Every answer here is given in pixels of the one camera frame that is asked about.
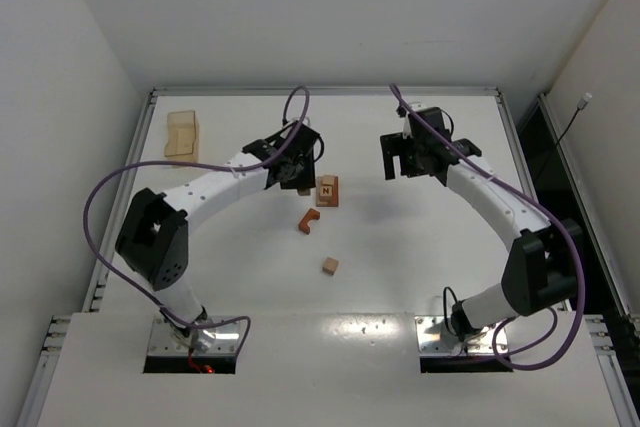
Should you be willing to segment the letter N wood cube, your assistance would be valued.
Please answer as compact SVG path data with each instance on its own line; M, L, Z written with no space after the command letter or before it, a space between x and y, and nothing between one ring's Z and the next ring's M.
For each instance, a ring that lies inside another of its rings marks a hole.
M332 185L320 184L317 188L317 199L320 202L330 202L334 196L334 189Z

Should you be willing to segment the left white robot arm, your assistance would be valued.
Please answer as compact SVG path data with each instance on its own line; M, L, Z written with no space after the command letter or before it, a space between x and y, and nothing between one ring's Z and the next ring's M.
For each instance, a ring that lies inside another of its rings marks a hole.
M182 338L208 320L186 278L189 237L233 203L278 185L305 190L315 181L314 151L321 135L291 122L244 146L222 171L212 171L169 190L137 192L127 210L115 250L154 292L163 316Z

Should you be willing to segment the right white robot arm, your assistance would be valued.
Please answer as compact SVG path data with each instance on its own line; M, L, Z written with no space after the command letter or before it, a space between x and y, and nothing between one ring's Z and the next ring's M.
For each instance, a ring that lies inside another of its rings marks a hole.
M494 230L508 251L500 281L483 292L458 300L445 324L459 340L507 318L530 316L578 293L575 257L580 227L559 227L533 206L490 179L481 150L467 139L453 140L438 107L403 118L402 131L380 138L385 177L436 178L464 199Z

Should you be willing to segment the reddish long wood block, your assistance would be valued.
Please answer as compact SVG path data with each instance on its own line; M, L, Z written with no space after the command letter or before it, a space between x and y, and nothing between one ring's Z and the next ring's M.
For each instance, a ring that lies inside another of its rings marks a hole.
M331 184L331 197L328 201L328 206L329 207L338 207L339 206L339 177L338 176L334 176L333 177L333 182Z

